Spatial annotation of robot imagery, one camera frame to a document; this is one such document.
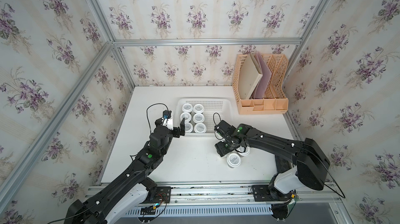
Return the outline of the yogurt cup back row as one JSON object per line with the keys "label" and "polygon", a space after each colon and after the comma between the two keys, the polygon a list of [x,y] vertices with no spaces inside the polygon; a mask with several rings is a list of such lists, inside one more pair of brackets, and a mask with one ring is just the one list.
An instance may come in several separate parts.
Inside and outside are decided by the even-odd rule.
{"label": "yogurt cup back row", "polygon": [[193,112],[193,105],[190,103],[184,103],[182,105],[182,111],[186,113],[192,113]]}
{"label": "yogurt cup back row", "polygon": [[197,123],[194,126],[195,133],[205,133],[207,131],[207,127],[204,123]]}
{"label": "yogurt cup back row", "polygon": [[250,150],[249,147],[239,147],[238,150],[237,150],[239,156],[241,156],[241,157],[248,156],[250,151],[251,150]]}
{"label": "yogurt cup back row", "polygon": [[185,123],[185,132],[192,133],[193,132],[193,125],[190,122]]}

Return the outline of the yogurt cup row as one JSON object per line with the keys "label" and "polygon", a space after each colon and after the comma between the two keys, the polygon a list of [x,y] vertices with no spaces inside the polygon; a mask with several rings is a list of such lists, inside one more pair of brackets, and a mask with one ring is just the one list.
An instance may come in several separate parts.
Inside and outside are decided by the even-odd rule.
{"label": "yogurt cup row", "polygon": [[192,113],[193,112],[193,105],[190,103],[184,103],[182,105],[182,111],[186,113]]}
{"label": "yogurt cup row", "polygon": [[205,133],[207,131],[207,127],[204,123],[197,123],[194,126],[195,133]]}
{"label": "yogurt cup row", "polygon": [[250,151],[251,150],[250,150],[249,147],[239,147],[238,150],[237,150],[239,156],[241,156],[241,157],[248,156]]}
{"label": "yogurt cup row", "polygon": [[205,121],[205,116],[202,113],[195,113],[192,117],[192,121],[195,124],[203,123]]}
{"label": "yogurt cup row", "polygon": [[196,104],[195,106],[193,106],[194,114],[203,114],[204,110],[205,110],[205,108],[202,104]]}
{"label": "yogurt cup row", "polygon": [[241,165],[241,157],[237,153],[230,153],[227,156],[227,164],[230,168],[237,168]]}
{"label": "yogurt cup row", "polygon": [[193,125],[190,122],[185,123],[185,132],[192,133],[193,132]]}
{"label": "yogurt cup row", "polygon": [[189,112],[183,112],[180,115],[180,121],[184,121],[185,123],[189,123],[192,120],[192,115]]}

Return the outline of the yogurt cup front row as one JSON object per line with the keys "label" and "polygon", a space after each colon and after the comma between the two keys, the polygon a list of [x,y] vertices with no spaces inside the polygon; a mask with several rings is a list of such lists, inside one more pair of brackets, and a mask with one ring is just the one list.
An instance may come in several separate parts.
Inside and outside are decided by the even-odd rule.
{"label": "yogurt cup front row", "polygon": [[205,108],[202,104],[196,104],[195,106],[193,106],[194,114],[203,114],[204,110],[205,110]]}
{"label": "yogurt cup front row", "polygon": [[237,168],[241,165],[241,157],[237,153],[230,153],[227,156],[227,164],[230,168]]}
{"label": "yogurt cup front row", "polygon": [[192,121],[195,124],[203,123],[205,121],[205,116],[202,113],[195,113],[192,117]]}
{"label": "yogurt cup front row", "polygon": [[183,112],[180,115],[180,121],[184,121],[185,123],[189,123],[192,120],[192,115],[189,112]]}

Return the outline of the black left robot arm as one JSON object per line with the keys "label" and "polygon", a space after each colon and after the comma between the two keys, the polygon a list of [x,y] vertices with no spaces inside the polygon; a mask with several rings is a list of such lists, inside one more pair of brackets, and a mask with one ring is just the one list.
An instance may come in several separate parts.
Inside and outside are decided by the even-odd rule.
{"label": "black left robot arm", "polygon": [[76,200],[67,210],[66,224],[113,224],[134,205],[155,194],[157,184],[149,175],[161,164],[173,138],[185,135],[184,120],[168,128],[160,120],[150,139],[131,164],[96,195],[81,202]]}

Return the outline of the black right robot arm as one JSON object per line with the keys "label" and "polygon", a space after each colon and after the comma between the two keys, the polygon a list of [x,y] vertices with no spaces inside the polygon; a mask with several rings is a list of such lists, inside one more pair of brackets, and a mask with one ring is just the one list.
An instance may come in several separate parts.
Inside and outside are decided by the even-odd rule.
{"label": "black right robot arm", "polygon": [[316,191],[324,189],[330,162],[313,139],[307,138],[304,141],[285,139],[246,124],[234,127],[226,121],[216,124],[214,131],[222,137],[222,140],[215,144],[216,151],[221,157],[242,147],[259,149],[292,163],[293,168],[278,172],[271,179],[267,194],[273,199],[302,187]]}

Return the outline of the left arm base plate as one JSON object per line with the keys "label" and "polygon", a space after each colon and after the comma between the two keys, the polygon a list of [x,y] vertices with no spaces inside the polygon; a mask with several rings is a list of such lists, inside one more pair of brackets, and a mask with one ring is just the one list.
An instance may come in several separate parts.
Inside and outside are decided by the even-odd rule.
{"label": "left arm base plate", "polygon": [[143,204],[170,203],[172,187],[157,187],[148,193]]}

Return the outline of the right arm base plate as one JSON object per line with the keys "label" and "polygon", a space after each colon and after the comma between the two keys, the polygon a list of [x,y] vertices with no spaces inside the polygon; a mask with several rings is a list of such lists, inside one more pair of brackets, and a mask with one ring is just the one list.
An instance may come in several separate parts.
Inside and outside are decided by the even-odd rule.
{"label": "right arm base plate", "polygon": [[295,190],[289,193],[282,193],[266,184],[252,185],[250,191],[255,202],[286,202],[296,196]]}

